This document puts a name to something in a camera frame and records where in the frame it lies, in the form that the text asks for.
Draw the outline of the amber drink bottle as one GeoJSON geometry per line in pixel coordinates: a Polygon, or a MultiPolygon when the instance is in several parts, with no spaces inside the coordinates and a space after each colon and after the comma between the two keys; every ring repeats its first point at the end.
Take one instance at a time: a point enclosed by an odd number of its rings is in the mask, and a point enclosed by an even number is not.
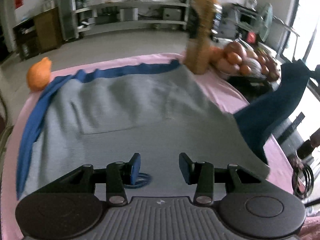
{"type": "Polygon", "coordinates": [[[207,71],[211,57],[210,44],[217,34],[221,14],[222,6],[218,0],[191,0],[187,23],[189,41],[184,64],[196,75],[207,71]]]}

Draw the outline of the brown wooden cabinet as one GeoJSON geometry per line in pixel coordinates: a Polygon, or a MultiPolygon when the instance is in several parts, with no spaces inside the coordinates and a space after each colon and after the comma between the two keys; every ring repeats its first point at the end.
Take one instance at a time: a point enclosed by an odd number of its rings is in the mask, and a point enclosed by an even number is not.
{"type": "Polygon", "coordinates": [[[40,53],[61,47],[62,32],[58,7],[36,15],[34,22],[40,45],[40,53]]]}

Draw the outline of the white TV stand shelf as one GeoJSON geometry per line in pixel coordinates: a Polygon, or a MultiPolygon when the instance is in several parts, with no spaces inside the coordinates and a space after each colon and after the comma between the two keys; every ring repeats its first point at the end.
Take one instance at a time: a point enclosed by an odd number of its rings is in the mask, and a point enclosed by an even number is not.
{"type": "Polygon", "coordinates": [[[79,35],[138,29],[184,30],[189,4],[155,0],[91,0],[73,11],[79,35]]]}

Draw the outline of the pink tablecloth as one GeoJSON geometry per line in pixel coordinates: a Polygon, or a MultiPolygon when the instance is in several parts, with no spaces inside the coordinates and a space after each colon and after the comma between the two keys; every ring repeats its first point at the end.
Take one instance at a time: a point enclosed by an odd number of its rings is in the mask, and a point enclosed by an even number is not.
{"type": "MultiPolygon", "coordinates": [[[[87,73],[91,73],[96,69],[135,66],[141,63],[169,63],[173,59],[181,58],[181,55],[174,53],[133,56],[57,70],[51,73],[50,78],[53,80],[57,76],[75,74],[81,69],[87,73]]],[[[206,72],[204,75],[197,75],[195,80],[200,85],[204,94],[225,112],[234,113],[248,104],[247,100],[234,87],[221,79],[213,70],[206,72]]],[[[1,239],[22,239],[23,237],[15,219],[15,208],[18,203],[16,199],[17,156],[25,124],[39,97],[39,92],[29,96],[20,112],[9,139],[4,159],[1,185],[1,239]]],[[[270,167],[270,173],[267,178],[268,181],[292,193],[292,168],[274,137],[270,137],[264,150],[270,167]]]]}

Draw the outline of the standing electric fan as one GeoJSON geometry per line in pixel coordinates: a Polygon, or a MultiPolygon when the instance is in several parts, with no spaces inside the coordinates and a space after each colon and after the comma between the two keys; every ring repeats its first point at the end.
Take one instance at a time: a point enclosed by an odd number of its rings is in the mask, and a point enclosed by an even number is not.
{"type": "Polygon", "coordinates": [[[258,14],[262,17],[261,28],[259,30],[259,38],[261,42],[265,42],[267,40],[273,22],[272,4],[266,3],[265,5],[260,5],[258,7],[258,14]]]}

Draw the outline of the grey and blue hoodie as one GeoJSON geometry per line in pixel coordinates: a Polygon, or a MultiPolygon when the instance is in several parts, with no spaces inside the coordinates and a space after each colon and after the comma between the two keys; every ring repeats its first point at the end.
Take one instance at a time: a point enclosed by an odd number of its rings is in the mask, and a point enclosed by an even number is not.
{"type": "Polygon", "coordinates": [[[263,147],[297,107],[309,79],[302,62],[281,67],[282,80],[241,110],[220,109],[176,60],[59,76],[40,95],[22,134],[16,194],[23,198],[69,171],[102,167],[140,153],[150,192],[184,193],[178,155],[223,167],[235,163],[266,178],[263,147]]]}

